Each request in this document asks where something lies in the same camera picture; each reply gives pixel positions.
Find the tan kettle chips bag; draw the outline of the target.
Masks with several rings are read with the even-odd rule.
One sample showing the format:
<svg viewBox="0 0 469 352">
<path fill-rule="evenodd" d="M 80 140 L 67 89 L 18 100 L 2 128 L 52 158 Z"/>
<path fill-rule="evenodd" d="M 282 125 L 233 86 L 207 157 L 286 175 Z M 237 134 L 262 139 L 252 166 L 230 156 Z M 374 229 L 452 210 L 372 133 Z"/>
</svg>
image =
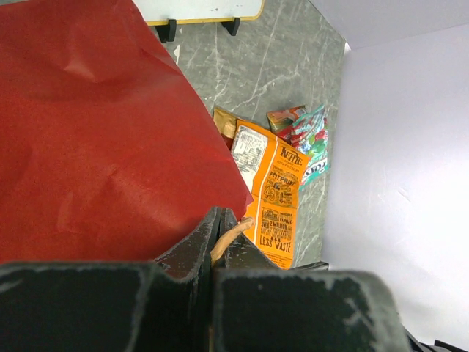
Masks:
<svg viewBox="0 0 469 352">
<path fill-rule="evenodd" d="M 217 106 L 213 110 L 213 122 L 215 123 L 219 133 L 225 139 L 234 139 L 237 128 L 237 120 L 237 116 L 230 111 Z"/>
</svg>

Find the orange Kettle chips bag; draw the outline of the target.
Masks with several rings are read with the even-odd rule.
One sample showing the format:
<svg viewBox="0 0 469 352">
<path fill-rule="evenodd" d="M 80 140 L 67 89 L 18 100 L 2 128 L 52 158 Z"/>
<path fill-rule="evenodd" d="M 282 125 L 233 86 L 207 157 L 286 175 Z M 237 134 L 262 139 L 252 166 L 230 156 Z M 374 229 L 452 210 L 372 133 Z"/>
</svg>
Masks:
<svg viewBox="0 0 469 352">
<path fill-rule="evenodd" d="M 279 268 L 291 268 L 300 182 L 310 158 L 245 120 L 237 121 L 231 154 L 253 198 L 245 216 L 255 225 L 246 237 Z"/>
</svg>

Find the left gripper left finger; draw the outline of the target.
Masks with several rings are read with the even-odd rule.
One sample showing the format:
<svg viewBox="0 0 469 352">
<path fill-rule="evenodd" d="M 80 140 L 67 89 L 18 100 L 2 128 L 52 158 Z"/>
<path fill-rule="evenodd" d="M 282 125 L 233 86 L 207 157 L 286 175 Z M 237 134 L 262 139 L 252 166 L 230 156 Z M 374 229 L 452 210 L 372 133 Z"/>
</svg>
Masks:
<svg viewBox="0 0 469 352">
<path fill-rule="evenodd" d="M 144 262 L 1 267 L 3 351 L 207 351 L 219 208 Z"/>
</svg>

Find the red paper bag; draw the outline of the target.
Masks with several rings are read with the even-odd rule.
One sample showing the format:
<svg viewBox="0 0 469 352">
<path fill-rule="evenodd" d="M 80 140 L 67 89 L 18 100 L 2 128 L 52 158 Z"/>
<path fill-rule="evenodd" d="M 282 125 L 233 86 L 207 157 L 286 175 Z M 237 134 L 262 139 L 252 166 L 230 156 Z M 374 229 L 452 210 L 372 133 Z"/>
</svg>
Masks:
<svg viewBox="0 0 469 352">
<path fill-rule="evenodd" d="M 1 261 L 150 260 L 251 203 L 131 1 L 1 7 Z"/>
</svg>

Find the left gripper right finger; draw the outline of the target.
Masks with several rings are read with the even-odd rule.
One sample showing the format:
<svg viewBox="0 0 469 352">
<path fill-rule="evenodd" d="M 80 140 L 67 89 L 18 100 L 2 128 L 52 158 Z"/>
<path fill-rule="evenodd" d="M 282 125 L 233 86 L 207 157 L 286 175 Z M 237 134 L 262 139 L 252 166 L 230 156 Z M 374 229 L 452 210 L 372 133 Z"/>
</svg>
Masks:
<svg viewBox="0 0 469 352">
<path fill-rule="evenodd" d="M 232 244 L 213 269 L 213 351 L 410 351 L 390 289 L 366 271 L 281 270 Z"/>
</svg>

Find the orange snack bag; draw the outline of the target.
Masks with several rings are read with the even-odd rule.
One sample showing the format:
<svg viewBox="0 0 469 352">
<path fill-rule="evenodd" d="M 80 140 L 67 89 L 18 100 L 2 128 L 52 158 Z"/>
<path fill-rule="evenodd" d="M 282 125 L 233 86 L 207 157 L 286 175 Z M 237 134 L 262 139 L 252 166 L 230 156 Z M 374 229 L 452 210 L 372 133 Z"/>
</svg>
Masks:
<svg viewBox="0 0 469 352">
<path fill-rule="evenodd" d="M 291 134 L 292 124 L 306 113 L 306 106 L 296 106 L 282 111 L 269 111 L 267 120 L 270 130 L 281 138 L 287 138 Z"/>
</svg>

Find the teal snack bag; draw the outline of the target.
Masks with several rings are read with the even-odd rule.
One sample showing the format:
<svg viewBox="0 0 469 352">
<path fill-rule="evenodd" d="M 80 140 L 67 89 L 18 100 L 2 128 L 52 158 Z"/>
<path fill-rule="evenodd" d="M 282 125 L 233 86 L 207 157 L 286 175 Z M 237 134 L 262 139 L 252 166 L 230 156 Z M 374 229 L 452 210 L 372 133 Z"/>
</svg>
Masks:
<svg viewBox="0 0 469 352">
<path fill-rule="evenodd" d="M 328 171 L 328 120 L 322 104 L 312 112 L 301 115 L 293 124 L 291 145 L 310 159 L 301 179 L 300 188 Z"/>
</svg>

